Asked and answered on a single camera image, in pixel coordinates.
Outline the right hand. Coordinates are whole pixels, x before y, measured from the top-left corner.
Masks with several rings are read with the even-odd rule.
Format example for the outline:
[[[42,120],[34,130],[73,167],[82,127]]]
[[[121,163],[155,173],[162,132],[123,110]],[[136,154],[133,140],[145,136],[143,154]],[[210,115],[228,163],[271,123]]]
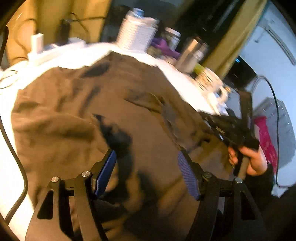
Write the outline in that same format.
[[[266,172],[268,164],[261,147],[258,150],[249,149],[247,147],[239,147],[238,150],[250,158],[246,173],[250,176],[260,176]],[[235,150],[228,147],[229,163],[232,167],[238,164],[238,158]]]

